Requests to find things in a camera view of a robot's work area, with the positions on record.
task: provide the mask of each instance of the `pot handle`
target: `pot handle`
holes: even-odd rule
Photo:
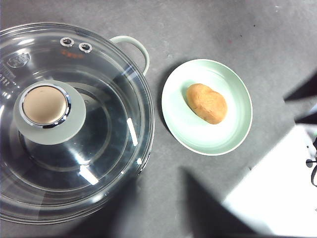
[[[143,75],[145,76],[149,66],[150,66],[150,55],[149,52],[147,51],[147,49],[141,44],[141,42],[139,42],[138,40],[134,39],[133,37],[130,36],[115,36],[113,38],[110,39],[111,42],[117,44],[120,42],[127,42],[130,43],[132,45],[134,45],[136,48],[139,49],[139,51],[141,51],[141,53],[144,56],[145,59],[145,67],[143,70]]]

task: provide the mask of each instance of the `pot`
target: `pot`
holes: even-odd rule
[[[52,224],[99,210],[150,155],[147,50],[59,23],[0,38],[1,218]],[[119,42],[142,52],[143,72]]]

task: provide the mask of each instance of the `glass lid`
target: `glass lid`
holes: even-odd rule
[[[64,222],[98,210],[147,162],[153,103],[112,42],[75,26],[0,32],[1,218]]]

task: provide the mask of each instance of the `lid knob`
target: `lid knob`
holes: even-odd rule
[[[25,116],[35,124],[52,124],[65,115],[67,100],[64,94],[52,86],[39,86],[30,90],[22,104]]]
[[[43,80],[28,86],[13,107],[16,128],[27,139],[42,145],[63,143],[81,129],[86,106],[68,83]]]

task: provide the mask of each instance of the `light green plate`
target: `light green plate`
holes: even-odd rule
[[[216,125],[198,117],[187,105],[186,90],[202,83],[222,94],[228,105],[225,119]],[[252,123],[250,94],[227,66],[209,59],[188,61],[168,77],[162,94],[162,110],[174,137],[186,148],[202,155],[222,155],[237,148]]]

